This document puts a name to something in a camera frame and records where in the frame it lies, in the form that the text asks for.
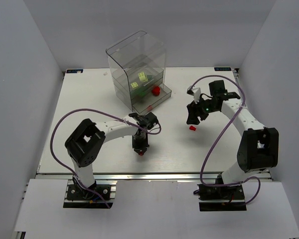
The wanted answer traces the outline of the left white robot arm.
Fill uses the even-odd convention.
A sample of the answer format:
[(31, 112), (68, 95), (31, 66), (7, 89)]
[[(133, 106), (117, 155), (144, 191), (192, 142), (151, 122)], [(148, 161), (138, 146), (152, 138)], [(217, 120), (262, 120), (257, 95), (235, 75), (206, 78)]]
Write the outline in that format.
[(96, 185), (92, 163), (103, 144), (111, 140), (131, 136), (134, 152), (144, 155), (149, 148), (149, 131), (156, 125), (159, 125), (159, 121), (153, 113), (131, 113), (123, 119), (101, 123), (84, 119), (65, 141), (65, 148), (74, 164), (76, 181), (89, 189)]

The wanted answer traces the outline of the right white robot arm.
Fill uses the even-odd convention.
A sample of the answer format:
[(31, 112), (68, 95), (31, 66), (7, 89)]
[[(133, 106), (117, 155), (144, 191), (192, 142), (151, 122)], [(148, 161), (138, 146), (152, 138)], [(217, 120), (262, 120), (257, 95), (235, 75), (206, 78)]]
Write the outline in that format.
[(216, 185), (233, 187), (250, 180), (260, 171), (276, 167), (278, 164), (279, 132), (274, 127), (266, 127), (245, 107), (243, 94), (229, 92), (224, 81), (209, 83), (210, 97), (203, 98), (200, 88), (190, 86), (187, 94), (193, 101), (187, 105), (188, 125), (198, 125), (214, 112), (221, 112), (241, 136), (236, 162), (220, 173)]

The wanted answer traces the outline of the left blue label sticker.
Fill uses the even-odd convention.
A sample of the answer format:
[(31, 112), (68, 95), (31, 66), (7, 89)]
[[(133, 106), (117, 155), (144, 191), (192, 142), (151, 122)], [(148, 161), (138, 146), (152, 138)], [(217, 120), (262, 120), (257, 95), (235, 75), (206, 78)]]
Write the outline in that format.
[(81, 74), (83, 69), (67, 69), (66, 74)]

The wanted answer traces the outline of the grey drawer trays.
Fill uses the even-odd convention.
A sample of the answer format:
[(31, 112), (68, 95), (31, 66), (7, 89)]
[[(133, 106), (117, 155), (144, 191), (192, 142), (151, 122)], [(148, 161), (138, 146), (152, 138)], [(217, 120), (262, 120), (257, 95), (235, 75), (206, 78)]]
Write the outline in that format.
[(171, 97), (165, 69), (142, 66), (111, 68), (116, 96), (133, 112), (144, 115)]

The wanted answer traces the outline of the yellow lego brick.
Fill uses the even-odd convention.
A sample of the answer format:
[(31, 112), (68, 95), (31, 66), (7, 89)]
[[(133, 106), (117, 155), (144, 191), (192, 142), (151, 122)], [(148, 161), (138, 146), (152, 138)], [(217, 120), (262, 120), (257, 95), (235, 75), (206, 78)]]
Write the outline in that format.
[(139, 85), (137, 84), (137, 82), (132, 82), (130, 83), (130, 86), (132, 89), (136, 89)]
[(146, 74), (144, 72), (138, 73), (138, 77), (139, 77), (139, 80), (141, 82), (147, 82), (148, 81), (148, 78), (147, 78), (147, 76), (146, 76)]

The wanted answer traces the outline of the blue label sticker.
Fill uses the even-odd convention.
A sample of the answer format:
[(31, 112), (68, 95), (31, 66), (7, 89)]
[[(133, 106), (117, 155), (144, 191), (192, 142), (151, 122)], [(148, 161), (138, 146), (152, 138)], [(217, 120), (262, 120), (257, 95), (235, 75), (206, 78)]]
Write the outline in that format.
[(215, 71), (232, 71), (231, 67), (214, 67)]
[(67, 69), (66, 74), (81, 74), (83, 69)]

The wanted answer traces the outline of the red white green lego stack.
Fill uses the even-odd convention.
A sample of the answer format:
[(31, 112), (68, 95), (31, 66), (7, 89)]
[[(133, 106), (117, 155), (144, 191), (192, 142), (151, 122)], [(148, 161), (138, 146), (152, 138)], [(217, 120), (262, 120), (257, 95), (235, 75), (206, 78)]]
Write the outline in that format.
[(159, 96), (160, 95), (160, 87), (159, 86), (156, 86), (152, 89), (151, 93), (154, 95), (154, 96)]

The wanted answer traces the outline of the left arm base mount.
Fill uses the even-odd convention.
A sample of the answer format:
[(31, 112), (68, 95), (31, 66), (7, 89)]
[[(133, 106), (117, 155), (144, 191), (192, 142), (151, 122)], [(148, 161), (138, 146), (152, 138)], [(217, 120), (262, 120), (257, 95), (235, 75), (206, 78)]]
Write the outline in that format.
[(63, 208), (68, 209), (110, 209), (114, 202), (113, 186), (110, 184), (94, 183), (89, 187), (97, 193), (82, 188), (73, 176), (68, 182)]

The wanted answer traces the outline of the clear acrylic cover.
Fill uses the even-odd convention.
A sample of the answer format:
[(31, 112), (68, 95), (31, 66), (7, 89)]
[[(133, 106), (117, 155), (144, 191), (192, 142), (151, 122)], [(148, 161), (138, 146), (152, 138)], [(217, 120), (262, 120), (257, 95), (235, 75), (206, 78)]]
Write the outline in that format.
[(137, 68), (150, 66), (164, 68), (166, 49), (164, 43), (146, 31), (139, 30), (106, 49), (111, 68)]

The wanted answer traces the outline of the right blue label sticker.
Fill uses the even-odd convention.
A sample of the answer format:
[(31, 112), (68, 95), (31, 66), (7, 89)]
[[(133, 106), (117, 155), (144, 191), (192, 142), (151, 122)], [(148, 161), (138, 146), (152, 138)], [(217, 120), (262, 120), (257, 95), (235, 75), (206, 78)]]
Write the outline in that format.
[(215, 71), (232, 71), (231, 67), (214, 67)]

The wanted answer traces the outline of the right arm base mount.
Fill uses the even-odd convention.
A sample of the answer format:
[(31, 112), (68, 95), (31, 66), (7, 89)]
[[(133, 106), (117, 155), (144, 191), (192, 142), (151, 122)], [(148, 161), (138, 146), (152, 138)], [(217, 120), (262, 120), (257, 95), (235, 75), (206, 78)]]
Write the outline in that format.
[(198, 184), (193, 195), (198, 196), (201, 212), (233, 212), (246, 211), (243, 187), (207, 187)]

